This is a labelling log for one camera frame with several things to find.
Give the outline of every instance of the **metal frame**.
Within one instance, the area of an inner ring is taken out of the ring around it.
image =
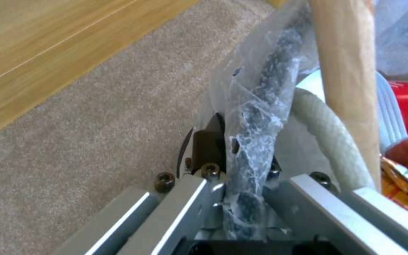
[[[408,250],[408,211],[368,188],[345,194],[342,199],[361,216]]]
[[[55,254],[115,254],[157,206],[149,192],[128,187]]]
[[[299,239],[322,236],[349,254],[408,254],[308,175],[264,189],[264,198]]]

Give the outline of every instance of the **beige carpet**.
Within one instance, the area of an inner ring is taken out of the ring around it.
[[[49,254],[173,171],[212,68],[272,8],[202,0],[0,131],[0,254]]]

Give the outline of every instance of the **wooden handle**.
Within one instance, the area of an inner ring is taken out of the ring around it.
[[[371,0],[310,0],[325,99],[352,134],[380,189]]]

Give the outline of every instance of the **plastic bag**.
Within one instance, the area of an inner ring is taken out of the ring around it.
[[[377,70],[408,77],[408,0],[380,0],[376,5]]]
[[[306,2],[291,3],[256,27],[212,78],[210,100],[226,123],[223,224],[228,239],[266,237],[262,189],[277,134],[288,119],[310,31]]]

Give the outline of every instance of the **black part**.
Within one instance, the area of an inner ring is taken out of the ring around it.
[[[183,240],[174,250],[175,255],[273,255],[307,254],[339,255],[330,242],[294,241],[234,241],[234,240]]]

